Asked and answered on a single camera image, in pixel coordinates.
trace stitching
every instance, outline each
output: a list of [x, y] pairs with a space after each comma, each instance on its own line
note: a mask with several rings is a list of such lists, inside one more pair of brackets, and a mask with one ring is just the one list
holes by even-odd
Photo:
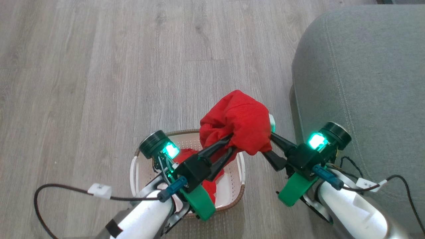
[[[374, 179], [371, 176], [371, 174], [369, 173], [369, 171], [366, 167], [365, 161], [363, 159], [362, 153], [360, 152], [359, 142], [357, 140], [357, 136], [356, 136], [356, 133], [354, 131], [354, 124], [353, 124], [351, 114], [350, 114], [350, 110], [349, 110], [349, 107], [348, 107], [348, 104], [347, 104], [347, 98], [346, 98], [346, 94], [345, 94], [345, 91], [344, 91], [344, 86], [343, 86], [343, 83], [342, 83], [342, 80], [341, 80], [341, 77], [340, 77], [340, 70], [339, 70], [338, 64], [336, 63], [336, 60], [335, 60], [335, 52], [334, 52], [334, 48], [333, 48], [333, 45], [332, 45], [332, 41], [331, 41], [330, 36], [329, 36], [328, 16], [329, 16], [329, 14], [326, 15], [325, 21], [323, 23], [323, 30], [325, 30], [325, 25], [326, 25], [326, 31], [325, 31], [326, 42], [328, 43], [328, 51], [329, 51], [329, 55], [331, 56], [332, 67], [334, 69], [335, 79], [337, 81], [338, 91], [339, 91], [339, 94], [340, 94], [340, 100], [341, 100], [341, 102], [343, 104], [343, 108], [344, 108], [344, 115], [345, 115], [347, 124], [350, 125], [351, 131], [353, 132], [353, 138], [354, 138], [354, 142], [355, 142], [355, 145], [353, 145], [354, 153], [357, 155], [358, 158], [360, 158], [362, 166], [363, 166], [364, 170], [366, 171], [366, 175], [372, 181], [376, 181], [376, 179]], [[382, 188], [380, 190], [380, 192], [382, 194], [386, 195], [389, 198], [396, 199], [398, 201], [403, 201], [403, 202], [406, 201], [403, 196], [392, 193], [390, 191], [387, 191], [384, 188]], [[419, 198], [419, 197], [412, 197], [412, 199], [414, 199], [417, 202], [425, 202], [425, 200], [421, 200], [421, 198]]]

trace white cable label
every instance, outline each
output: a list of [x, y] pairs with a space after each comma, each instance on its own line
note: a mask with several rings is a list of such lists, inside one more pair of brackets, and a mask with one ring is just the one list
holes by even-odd
[[[385, 183], [387, 182], [387, 180], [383, 180], [383, 181], [381, 181], [380, 183], [379, 183], [379, 187], [377, 187], [377, 188], [375, 188], [375, 189], [372, 189], [372, 190], [370, 190], [370, 192], [374, 192], [374, 193], [376, 193]], [[373, 186], [375, 186], [376, 185], [376, 183], [374, 183], [374, 182], [371, 182], [371, 181], [369, 181], [369, 180], [366, 180], [366, 179], [364, 179], [364, 178], [359, 178], [358, 180], [357, 180], [357, 183], [356, 183], [356, 186], [357, 187], [359, 187], [359, 188], [363, 188], [363, 189], [366, 189], [366, 188], [371, 188], [371, 187], [373, 187]]]
[[87, 191], [93, 196], [110, 199], [112, 196], [112, 187], [99, 183], [94, 183]]

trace gray sofa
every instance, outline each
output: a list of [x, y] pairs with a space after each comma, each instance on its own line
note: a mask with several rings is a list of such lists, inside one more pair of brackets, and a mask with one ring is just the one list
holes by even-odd
[[[292, 64], [303, 137], [326, 121], [353, 138], [350, 156], [379, 182], [404, 176], [425, 221], [425, 5], [361, 6], [327, 13], [302, 36]], [[350, 163], [344, 169], [357, 174]], [[399, 179], [369, 194], [419, 232]]]

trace green plastic part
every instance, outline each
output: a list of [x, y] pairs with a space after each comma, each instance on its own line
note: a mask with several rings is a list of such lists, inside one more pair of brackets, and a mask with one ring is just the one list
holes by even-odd
[[288, 180], [288, 183], [279, 193], [279, 200], [286, 206], [292, 207], [301, 196], [303, 196], [308, 189], [315, 184], [318, 177], [312, 181], [307, 180], [299, 173], [294, 173]]
[[215, 212], [214, 203], [202, 185], [196, 187], [191, 193], [180, 189], [193, 211], [201, 220], [207, 221]]

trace red cloth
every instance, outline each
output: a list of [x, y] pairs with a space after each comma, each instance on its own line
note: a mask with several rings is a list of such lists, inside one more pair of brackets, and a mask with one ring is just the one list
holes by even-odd
[[[272, 150], [271, 132], [267, 108], [240, 90], [236, 90], [223, 97], [201, 119], [199, 135], [201, 145], [205, 148], [233, 133], [226, 148], [235, 146], [239, 151], [255, 155], [259, 151]], [[218, 151], [211, 161], [215, 162], [225, 153], [226, 149]]]
[[[174, 162], [182, 163], [185, 161], [188, 157], [190, 157], [193, 154], [197, 154], [198, 152], [196, 150], [193, 150], [191, 148], [184, 148], [180, 149], [180, 153], [173, 159]], [[220, 173], [217, 175], [217, 177], [214, 179], [214, 181], [209, 182], [207, 180], [204, 180], [202, 182], [202, 186], [207, 191], [208, 195], [210, 196], [212, 202], [215, 204], [215, 192], [217, 191], [217, 185], [215, 184], [216, 180], [220, 178], [224, 174], [223, 170], [220, 171]]]

